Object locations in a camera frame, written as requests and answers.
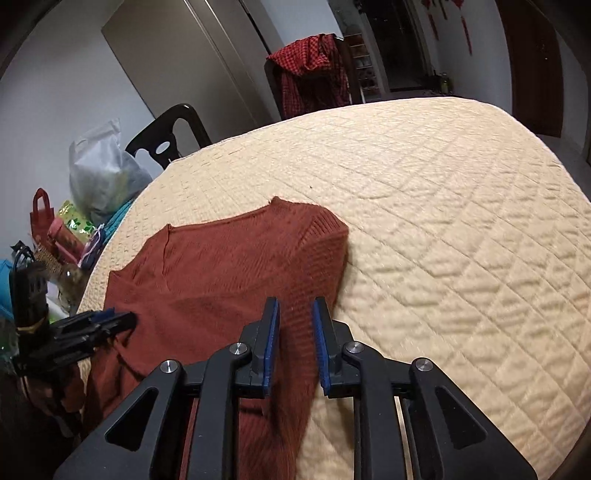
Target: bag handle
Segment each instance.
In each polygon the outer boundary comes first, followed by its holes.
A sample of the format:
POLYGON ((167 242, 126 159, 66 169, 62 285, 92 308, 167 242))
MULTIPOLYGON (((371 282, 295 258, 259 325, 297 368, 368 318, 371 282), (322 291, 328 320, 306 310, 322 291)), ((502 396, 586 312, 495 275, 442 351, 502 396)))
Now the bag handle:
POLYGON ((51 206, 49 205, 49 195, 43 189, 37 189, 37 192, 35 193, 35 196, 33 197, 33 216, 36 218, 39 217, 38 204, 39 204, 39 199, 41 199, 41 198, 43 199, 43 206, 45 207, 46 217, 49 218, 51 216, 51 214, 50 214, 51 206))

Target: red checkered shirt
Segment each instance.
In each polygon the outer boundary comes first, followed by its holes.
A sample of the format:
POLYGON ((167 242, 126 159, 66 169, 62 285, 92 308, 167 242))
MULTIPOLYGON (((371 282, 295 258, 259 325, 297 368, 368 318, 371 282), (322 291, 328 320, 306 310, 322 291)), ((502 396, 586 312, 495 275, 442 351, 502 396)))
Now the red checkered shirt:
POLYGON ((350 105, 347 73, 333 34, 296 40, 268 58, 282 68, 285 118, 350 105))

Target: white plastic bag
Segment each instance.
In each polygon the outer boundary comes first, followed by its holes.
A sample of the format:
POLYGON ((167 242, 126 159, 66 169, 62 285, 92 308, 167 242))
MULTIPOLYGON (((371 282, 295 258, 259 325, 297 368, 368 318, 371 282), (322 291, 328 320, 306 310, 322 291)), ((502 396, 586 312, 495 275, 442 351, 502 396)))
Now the white plastic bag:
POLYGON ((151 181, 134 157, 121 150, 119 119, 88 131, 70 146, 72 198, 95 225, 106 223, 151 181))

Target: red paper bag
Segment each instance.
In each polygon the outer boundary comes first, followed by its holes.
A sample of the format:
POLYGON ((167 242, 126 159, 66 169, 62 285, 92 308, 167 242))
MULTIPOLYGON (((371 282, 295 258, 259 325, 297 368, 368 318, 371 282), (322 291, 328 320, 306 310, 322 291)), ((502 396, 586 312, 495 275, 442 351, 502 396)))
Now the red paper bag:
POLYGON ((43 245, 49 250, 53 249, 51 242, 47 239, 47 231, 55 218, 53 207, 49 204, 49 195, 43 189, 38 189, 33 197, 33 211, 31 212, 31 235, 35 244, 43 245), (39 199, 43 199, 43 208, 38 209, 39 199))

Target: quilted bed cover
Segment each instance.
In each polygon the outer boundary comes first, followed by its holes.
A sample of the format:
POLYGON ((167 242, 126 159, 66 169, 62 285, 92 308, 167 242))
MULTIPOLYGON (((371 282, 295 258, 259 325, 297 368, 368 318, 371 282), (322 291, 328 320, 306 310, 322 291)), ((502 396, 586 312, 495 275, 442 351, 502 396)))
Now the quilted bed cover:
MULTIPOLYGON (((175 162, 106 247, 81 311, 166 223, 235 216, 273 196, 350 228, 333 316, 385 356, 433 359, 541 480, 591 414, 591 205, 502 110, 410 99, 317 112, 175 162)), ((352 404, 318 390, 298 478, 353 478, 352 404)))

